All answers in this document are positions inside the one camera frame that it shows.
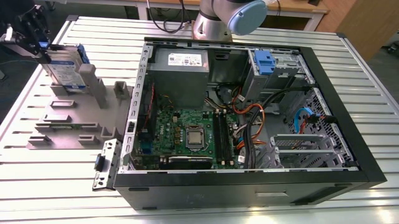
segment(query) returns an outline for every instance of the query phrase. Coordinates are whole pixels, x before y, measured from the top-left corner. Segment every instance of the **power supply label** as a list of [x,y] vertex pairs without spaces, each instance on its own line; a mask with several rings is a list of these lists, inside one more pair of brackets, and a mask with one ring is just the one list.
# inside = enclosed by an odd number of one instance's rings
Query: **power supply label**
[[194,55],[194,54],[169,54],[168,65],[201,66],[200,55]]
[[77,67],[71,61],[50,61],[50,70],[59,84],[69,89],[85,88],[85,83],[77,72]]

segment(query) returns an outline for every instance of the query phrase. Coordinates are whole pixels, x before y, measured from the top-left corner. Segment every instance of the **aluminum slotted table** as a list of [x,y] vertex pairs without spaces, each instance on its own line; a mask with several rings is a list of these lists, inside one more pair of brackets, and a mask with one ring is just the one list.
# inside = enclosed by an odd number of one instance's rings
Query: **aluminum slotted table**
[[[190,38],[190,30],[168,35],[150,21],[78,17],[65,22],[54,43],[83,44],[103,84],[119,80],[133,86],[145,36]],[[313,206],[134,211],[117,192],[91,192],[98,150],[25,148],[53,96],[50,78],[38,66],[0,126],[0,220],[74,224],[397,222],[399,106],[346,39],[330,33],[260,28],[250,35],[233,36],[233,41],[312,47],[388,181]]]

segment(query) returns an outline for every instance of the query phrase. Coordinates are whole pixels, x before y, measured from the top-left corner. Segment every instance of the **ram slot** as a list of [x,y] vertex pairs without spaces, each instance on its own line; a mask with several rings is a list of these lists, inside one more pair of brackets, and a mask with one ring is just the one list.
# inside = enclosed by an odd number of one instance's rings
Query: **ram slot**
[[224,161],[226,162],[226,161],[232,161],[232,157],[230,157],[229,138],[228,138],[228,123],[226,123],[224,113],[220,114],[218,116],[218,125],[220,125],[220,136],[221,136],[222,162]]
[[218,112],[213,112],[213,141],[214,141],[214,151],[217,163],[221,163],[221,139],[220,139],[220,126],[218,126]]

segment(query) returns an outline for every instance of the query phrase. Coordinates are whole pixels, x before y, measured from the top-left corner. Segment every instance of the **motherboard chip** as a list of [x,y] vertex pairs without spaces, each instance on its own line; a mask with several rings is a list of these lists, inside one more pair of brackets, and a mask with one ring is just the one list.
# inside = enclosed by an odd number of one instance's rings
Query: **motherboard chip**
[[201,132],[188,132],[188,143],[201,144]]

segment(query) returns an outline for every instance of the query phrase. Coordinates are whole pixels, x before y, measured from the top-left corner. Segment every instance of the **blue drive latch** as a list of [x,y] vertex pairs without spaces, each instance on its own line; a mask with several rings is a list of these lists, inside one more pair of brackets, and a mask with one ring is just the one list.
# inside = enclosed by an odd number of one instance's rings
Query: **blue drive latch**
[[268,50],[254,50],[254,63],[260,75],[270,75],[274,71],[274,58]]

